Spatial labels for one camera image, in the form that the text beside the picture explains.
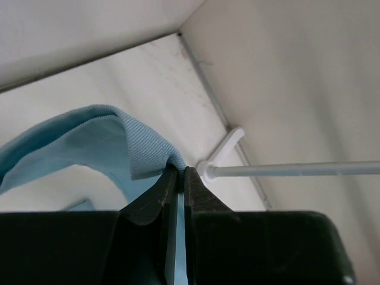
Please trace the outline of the light blue trousers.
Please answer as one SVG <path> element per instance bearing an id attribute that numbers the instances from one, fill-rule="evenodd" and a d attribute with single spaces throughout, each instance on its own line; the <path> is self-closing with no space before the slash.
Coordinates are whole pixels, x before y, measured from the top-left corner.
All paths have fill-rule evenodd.
<path id="1" fill-rule="evenodd" d="M 107 176 L 128 205 L 178 171 L 175 280 L 186 284 L 183 175 L 171 143 L 122 110 L 91 105 L 23 132 L 1 148 L 1 192 L 73 165 Z M 118 284 L 121 210 L 1 215 L 2 284 Z"/>

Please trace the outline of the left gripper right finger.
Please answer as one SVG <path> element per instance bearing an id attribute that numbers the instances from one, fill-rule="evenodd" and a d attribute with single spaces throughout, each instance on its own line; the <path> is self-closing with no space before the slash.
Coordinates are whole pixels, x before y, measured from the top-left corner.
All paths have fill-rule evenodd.
<path id="1" fill-rule="evenodd" d="M 217 198 L 193 167 L 184 176 L 186 274 L 189 284 L 233 284 L 237 273 L 230 232 L 239 216 Z"/>

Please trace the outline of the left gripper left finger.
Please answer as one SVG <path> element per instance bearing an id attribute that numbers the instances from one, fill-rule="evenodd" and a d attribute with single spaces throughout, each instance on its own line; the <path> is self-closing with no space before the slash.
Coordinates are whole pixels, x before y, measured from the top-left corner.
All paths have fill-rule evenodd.
<path id="1" fill-rule="evenodd" d="M 175 280 L 178 171 L 158 181 L 121 210 L 118 284 L 173 284 Z"/>

